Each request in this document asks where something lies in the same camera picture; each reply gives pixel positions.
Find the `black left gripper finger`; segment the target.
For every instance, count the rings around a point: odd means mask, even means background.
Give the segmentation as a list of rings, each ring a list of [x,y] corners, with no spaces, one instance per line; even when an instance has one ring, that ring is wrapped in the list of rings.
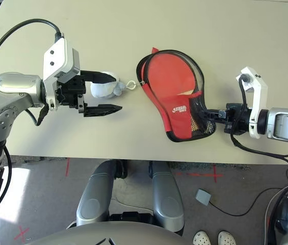
[[[84,101],[83,95],[77,96],[78,112],[84,117],[99,117],[116,113],[122,109],[121,106],[113,104],[99,104],[94,107],[88,106]]]
[[[80,75],[85,81],[92,83],[111,83],[117,81],[114,76],[98,71],[81,70]]]

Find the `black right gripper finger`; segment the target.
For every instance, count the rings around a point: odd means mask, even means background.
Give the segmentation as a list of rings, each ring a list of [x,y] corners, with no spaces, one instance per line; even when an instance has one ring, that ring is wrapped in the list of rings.
[[[201,128],[215,128],[216,124],[223,124],[227,123],[226,119],[226,111],[224,110],[217,110],[217,109],[206,109],[201,110],[198,112],[198,125]]]

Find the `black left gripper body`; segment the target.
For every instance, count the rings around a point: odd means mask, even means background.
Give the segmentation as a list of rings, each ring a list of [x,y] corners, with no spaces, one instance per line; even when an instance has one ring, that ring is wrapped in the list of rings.
[[[76,75],[66,83],[57,83],[57,99],[59,105],[78,109],[79,113],[85,113],[84,94],[86,93],[85,77]]]

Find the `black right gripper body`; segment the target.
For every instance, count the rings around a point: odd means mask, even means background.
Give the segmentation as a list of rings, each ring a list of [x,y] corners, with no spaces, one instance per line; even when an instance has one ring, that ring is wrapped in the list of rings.
[[[234,125],[236,119],[240,115],[242,109],[242,104],[240,103],[228,103],[226,104],[225,110],[220,110],[220,118],[225,124],[224,132],[227,134],[231,133],[232,126]],[[249,131],[249,119],[250,119],[251,109],[246,107],[234,129],[233,135],[242,135]]]

